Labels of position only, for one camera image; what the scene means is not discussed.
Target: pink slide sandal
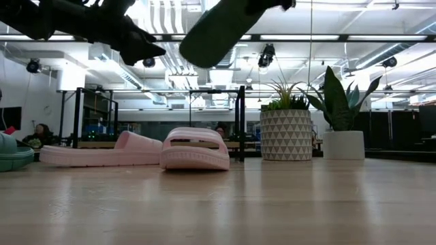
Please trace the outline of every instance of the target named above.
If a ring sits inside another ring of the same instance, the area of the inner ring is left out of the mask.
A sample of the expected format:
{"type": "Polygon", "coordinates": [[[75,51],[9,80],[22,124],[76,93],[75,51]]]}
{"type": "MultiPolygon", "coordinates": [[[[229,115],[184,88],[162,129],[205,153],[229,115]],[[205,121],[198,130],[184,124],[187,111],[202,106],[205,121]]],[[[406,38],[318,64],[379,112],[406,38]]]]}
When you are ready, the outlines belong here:
{"type": "Polygon", "coordinates": [[[230,157],[221,136],[210,129],[179,127],[172,130],[161,152],[162,169],[229,170],[230,157]],[[218,144],[218,150],[192,146],[171,146],[172,140],[202,140],[218,144]]]}
{"type": "Polygon", "coordinates": [[[104,167],[159,164],[162,142],[124,131],[113,150],[44,146],[40,161],[70,167],[104,167]]]}

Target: slide sandal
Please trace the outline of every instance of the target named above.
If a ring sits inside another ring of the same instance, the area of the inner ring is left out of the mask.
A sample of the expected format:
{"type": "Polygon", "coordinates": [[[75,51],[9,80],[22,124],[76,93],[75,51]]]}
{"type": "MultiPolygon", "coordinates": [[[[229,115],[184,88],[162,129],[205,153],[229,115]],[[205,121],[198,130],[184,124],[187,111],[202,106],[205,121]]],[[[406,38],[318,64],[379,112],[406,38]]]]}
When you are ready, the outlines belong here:
{"type": "Polygon", "coordinates": [[[229,170],[230,157],[221,136],[210,129],[179,127],[173,129],[163,142],[162,169],[229,170]],[[218,150],[193,146],[171,146],[172,140],[202,140],[219,146],[218,150]]]}
{"type": "Polygon", "coordinates": [[[0,172],[14,171],[33,162],[33,149],[17,147],[10,135],[0,133],[0,172]]]}
{"type": "Polygon", "coordinates": [[[221,0],[205,12],[180,44],[180,54],[201,68],[217,65],[264,11],[247,15],[248,0],[221,0]]]}
{"type": "Polygon", "coordinates": [[[162,142],[124,131],[112,150],[44,146],[40,161],[70,167],[159,164],[162,142]]]}

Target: geometric patterned pot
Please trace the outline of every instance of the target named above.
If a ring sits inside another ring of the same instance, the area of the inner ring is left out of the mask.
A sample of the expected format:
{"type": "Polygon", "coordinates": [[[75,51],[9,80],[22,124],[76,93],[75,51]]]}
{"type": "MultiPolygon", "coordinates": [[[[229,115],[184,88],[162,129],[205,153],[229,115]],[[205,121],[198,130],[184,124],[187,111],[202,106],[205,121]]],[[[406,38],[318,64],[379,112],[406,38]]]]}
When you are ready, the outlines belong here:
{"type": "Polygon", "coordinates": [[[269,161],[310,161],[312,123],[308,110],[260,113],[262,158],[269,161]]]}

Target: person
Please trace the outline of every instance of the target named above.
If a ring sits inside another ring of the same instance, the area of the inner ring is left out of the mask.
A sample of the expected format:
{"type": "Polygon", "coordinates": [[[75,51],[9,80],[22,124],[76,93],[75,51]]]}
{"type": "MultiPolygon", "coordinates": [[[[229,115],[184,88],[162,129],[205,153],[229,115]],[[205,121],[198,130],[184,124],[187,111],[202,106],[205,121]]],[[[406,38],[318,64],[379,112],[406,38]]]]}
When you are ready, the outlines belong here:
{"type": "Polygon", "coordinates": [[[218,132],[222,138],[225,138],[226,128],[227,127],[222,122],[218,122],[218,125],[215,127],[215,131],[218,132]]]}
{"type": "Polygon", "coordinates": [[[42,148],[45,145],[53,144],[53,133],[47,125],[40,123],[36,125],[35,133],[26,136],[23,140],[24,143],[32,146],[33,148],[42,148]]]}

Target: snake plant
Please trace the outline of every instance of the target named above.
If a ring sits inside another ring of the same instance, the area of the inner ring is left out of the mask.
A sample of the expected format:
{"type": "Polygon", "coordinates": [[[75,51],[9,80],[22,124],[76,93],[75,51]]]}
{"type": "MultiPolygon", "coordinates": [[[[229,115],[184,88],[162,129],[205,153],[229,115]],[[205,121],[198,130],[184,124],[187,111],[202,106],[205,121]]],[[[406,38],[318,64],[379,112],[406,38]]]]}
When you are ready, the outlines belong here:
{"type": "Polygon", "coordinates": [[[280,99],[271,101],[266,111],[271,110],[308,110],[309,102],[304,95],[292,95],[292,89],[301,82],[294,83],[287,87],[287,83],[280,79],[280,83],[273,80],[273,84],[268,85],[279,94],[280,99]]]}
{"type": "Polygon", "coordinates": [[[300,91],[307,97],[309,103],[318,110],[324,113],[324,118],[330,124],[334,131],[349,131],[352,130],[354,118],[358,115],[363,101],[374,92],[379,86],[381,76],[371,82],[364,97],[360,99],[359,87],[356,85],[351,91],[351,83],[346,92],[343,90],[342,84],[336,78],[331,67],[327,67],[324,80],[324,98],[322,94],[312,86],[318,98],[309,95],[306,91],[300,91]]]}

